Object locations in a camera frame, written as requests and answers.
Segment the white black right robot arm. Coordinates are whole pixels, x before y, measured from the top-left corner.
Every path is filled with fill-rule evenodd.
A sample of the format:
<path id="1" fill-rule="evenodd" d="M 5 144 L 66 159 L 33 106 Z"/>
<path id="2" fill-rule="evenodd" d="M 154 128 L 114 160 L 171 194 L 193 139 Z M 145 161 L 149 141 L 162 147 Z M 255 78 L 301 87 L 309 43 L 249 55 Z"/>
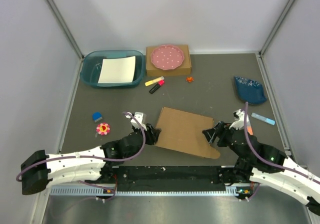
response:
<path id="1" fill-rule="evenodd" d="M 238 159 L 232 170 L 236 182 L 267 185 L 304 204 L 310 212 L 320 214 L 320 180 L 279 149 L 260 143 L 250 123 L 218 122 L 202 132 L 210 145 L 228 147 Z"/>

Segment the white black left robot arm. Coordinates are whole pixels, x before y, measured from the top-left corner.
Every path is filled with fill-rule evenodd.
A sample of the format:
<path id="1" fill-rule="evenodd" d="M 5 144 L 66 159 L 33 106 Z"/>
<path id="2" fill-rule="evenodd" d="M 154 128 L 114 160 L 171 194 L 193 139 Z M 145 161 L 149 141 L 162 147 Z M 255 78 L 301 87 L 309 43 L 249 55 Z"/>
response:
<path id="1" fill-rule="evenodd" d="M 109 182 L 112 167 L 137 157 L 145 145 L 157 143 L 161 129 L 147 124 L 133 128 L 127 136 L 107 142 L 93 149 L 68 154 L 47 154 L 38 150 L 20 166 L 16 180 L 23 195 L 33 195 L 63 183 L 95 181 Z"/>

